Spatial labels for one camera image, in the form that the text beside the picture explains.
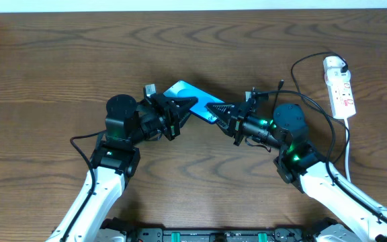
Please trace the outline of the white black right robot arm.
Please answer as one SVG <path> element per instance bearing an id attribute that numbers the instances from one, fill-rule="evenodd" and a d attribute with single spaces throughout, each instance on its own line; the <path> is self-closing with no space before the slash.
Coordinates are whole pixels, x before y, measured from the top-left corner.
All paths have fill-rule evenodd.
<path id="1" fill-rule="evenodd" d="M 361 241 L 387 241 L 387 208 L 348 181 L 308 138 L 304 112 L 282 104 L 270 119 L 255 113 L 255 101 L 208 103 L 217 125 L 239 145 L 244 138 L 277 149 L 277 172 L 287 183 L 326 206 Z"/>

